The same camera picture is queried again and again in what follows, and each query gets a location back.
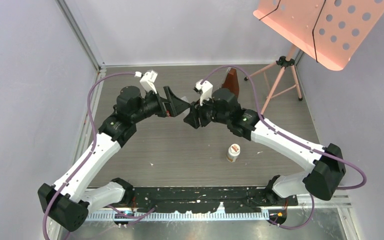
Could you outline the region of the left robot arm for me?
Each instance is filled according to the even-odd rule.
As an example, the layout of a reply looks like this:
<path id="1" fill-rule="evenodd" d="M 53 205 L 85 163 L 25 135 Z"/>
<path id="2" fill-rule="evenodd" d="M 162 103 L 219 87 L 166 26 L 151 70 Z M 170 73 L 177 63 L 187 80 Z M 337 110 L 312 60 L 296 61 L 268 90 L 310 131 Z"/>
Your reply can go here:
<path id="1" fill-rule="evenodd" d="M 145 96 L 136 86 L 121 89 L 113 113 L 97 130 L 92 144 L 75 164 L 52 185 L 44 183 L 38 190 L 45 214 L 69 232 L 76 231 L 87 216 L 112 204 L 128 207 L 134 199 L 134 187 L 117 177 L 108 184 L 86 192 L 89 184 L 107 161 L 136 133 L 136 124 L 153 115 L 176 117 L 190 107 L 165 86 L 166 97 L 153 90 Z"/>

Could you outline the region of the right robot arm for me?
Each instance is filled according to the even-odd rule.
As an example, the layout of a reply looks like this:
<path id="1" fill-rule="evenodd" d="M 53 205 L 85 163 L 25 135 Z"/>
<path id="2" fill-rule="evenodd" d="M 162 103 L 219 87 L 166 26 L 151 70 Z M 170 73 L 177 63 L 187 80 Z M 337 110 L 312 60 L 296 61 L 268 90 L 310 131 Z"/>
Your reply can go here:
<path id="1" fill-rule="evenodd" d="M 303 168 L 299 173 L 273 177 L 265 192 L 271 205 L 305 193 L 329 201 L 346 173 L 344 163 L 337 161 L 343 156 L 340 147 L 306 141 L 267 118 L 261 120 L 256 111 L 241 107 L 237 97 L 226 88 L 216 90 L 209 99 L 192 102 L 183 121 L 195 129 L 211 122 L 224 124 L 235 136 L 267 146 Z"/>

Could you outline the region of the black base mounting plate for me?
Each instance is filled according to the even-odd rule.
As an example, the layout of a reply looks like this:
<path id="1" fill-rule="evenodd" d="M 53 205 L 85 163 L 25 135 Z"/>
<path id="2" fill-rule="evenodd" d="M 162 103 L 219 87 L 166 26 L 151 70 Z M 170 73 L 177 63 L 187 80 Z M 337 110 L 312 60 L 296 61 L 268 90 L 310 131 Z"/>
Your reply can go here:
<path id="1" fill-rule="evenodd" d="M 261 207 L 297 206 L 297 197 L 279 198 L 256 186 L 136 187 L 131 209 L 155 213 L 214 213 L 220 205 L 226 213 L 256 213 Z"/>

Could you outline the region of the brown wooden metronome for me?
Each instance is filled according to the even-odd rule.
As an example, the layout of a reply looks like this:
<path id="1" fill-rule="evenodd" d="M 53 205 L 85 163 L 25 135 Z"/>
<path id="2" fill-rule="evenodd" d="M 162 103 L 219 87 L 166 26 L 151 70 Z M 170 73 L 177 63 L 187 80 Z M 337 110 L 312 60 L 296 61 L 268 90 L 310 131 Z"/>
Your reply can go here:
<path id="1" fill-rule="evenodd" d="M 221 88 L 228 89 L 231 93 L 235 95 L 236 98 L 239 97 L 240 86 L 238 81 L 237 70 L 235 68 L 227 68 L 226 76 L 221 85 Z"/>

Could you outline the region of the white vitamin pill bottle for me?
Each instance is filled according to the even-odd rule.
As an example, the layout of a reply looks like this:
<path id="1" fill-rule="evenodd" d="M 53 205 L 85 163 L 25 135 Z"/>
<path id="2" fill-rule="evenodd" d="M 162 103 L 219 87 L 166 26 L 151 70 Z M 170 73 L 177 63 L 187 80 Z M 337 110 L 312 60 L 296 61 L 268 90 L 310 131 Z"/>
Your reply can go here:
<path id="1" fill-rule="evenodd" d="M 239 157 L 241 153 L 241 148 L 238 144 L 234 143 L 232 144 L 228 150 L 227 150 L 227 154 L 226 154 L 226 159 L 231 162 L 231 163 L 234 163 L 237 158 Z"/>

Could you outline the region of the pink music stand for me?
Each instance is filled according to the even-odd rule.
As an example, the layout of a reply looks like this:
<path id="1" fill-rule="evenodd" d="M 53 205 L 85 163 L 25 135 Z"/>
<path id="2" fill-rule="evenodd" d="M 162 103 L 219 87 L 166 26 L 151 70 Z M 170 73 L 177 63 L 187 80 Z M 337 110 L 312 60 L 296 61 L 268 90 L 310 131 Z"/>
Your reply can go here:
<path id="1" fill-rule="evenodd" d="M 278 65 L 280 71 L 262 107 L 264 112 L 286 68 L 290 67 L 302 100 L 296 50 L 331 71 L 341 71 L 384 13 L 384 0 L 261 0 L 253 15 L 291 43 L 286 56 L 255 72 Z"/>

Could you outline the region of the clear weekly pill organizer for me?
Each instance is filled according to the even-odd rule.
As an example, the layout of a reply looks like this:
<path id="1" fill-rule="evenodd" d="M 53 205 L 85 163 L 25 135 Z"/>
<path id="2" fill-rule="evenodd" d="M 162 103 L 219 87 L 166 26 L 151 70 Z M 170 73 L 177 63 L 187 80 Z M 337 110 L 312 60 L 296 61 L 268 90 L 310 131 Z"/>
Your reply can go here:
<path id="1" fill-rule="evenodd" d="M 183 113 L 183 118 L 184 119 L 190 119 L 194 117 L 194 112 L 193 112 L 193 106 L 191 105 L 188 109 L 186 109 Z"/>

